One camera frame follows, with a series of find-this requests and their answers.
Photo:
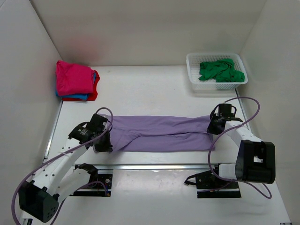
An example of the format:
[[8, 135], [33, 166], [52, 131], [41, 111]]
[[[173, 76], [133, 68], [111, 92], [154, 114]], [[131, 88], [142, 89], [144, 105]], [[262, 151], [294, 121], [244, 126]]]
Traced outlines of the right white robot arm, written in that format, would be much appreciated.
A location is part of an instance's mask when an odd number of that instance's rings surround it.
[[272, 184], [276, 177], [275, 145], [252, 134], [236, 117], [236, 108], [231, 104], [218, 104], [209, 118], [207, 132], [217, 140], [227, 135], [239, 150], [235, 163], [209, 164], [206, 174], [212, 185], [206, 189], [215, 191], [233, 182]]

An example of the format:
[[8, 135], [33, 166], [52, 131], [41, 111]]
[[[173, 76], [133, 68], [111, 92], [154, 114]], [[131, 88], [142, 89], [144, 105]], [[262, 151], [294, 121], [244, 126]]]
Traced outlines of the purple t shirt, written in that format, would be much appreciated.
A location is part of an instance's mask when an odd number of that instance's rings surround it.
[[113, 151], [207, 151], [213, 140], [209, 123], [209, 116], [114, 116], [110, 141]]

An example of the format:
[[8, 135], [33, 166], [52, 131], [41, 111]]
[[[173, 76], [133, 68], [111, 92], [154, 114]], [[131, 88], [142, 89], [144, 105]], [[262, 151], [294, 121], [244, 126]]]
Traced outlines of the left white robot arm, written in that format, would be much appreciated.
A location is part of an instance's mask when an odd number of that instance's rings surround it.
[[75, 162], [90, 148], [111, 152], [113, 116], [95, 113], [89, 122], [77, 125], [68, 135], [59, 155], [49, 159], [17, 189], [19, 207], [43, 223], [54, 219], [65, 199], [82, 186], [98, 182], [95, 166]]

